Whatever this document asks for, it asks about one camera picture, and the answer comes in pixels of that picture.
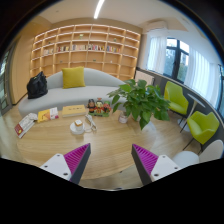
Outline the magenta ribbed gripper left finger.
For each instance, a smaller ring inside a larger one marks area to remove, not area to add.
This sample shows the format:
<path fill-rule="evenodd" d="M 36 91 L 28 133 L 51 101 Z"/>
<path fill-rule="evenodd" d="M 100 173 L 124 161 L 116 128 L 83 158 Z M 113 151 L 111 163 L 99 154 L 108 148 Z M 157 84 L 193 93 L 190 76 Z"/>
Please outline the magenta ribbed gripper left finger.
<path fill-rule="evenodd" d="M 78 184 L 91 154 L 91 145 L 85 144 L 65 155 L 55 154 L 41 169 L 48 171 L 56 176 Z"/>

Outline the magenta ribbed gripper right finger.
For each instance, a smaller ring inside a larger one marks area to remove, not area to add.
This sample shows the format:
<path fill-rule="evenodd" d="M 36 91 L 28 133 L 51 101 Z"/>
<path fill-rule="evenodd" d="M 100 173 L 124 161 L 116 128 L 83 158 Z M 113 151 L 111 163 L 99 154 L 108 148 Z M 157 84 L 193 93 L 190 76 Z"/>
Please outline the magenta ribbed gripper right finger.
<path fill-rule="evenodd" d="M 132 145 L 131 154 L 143 185 L 148 185 L 180 170 L 180 167 L 168 156 L 157 156 L 136 144 Z"/>

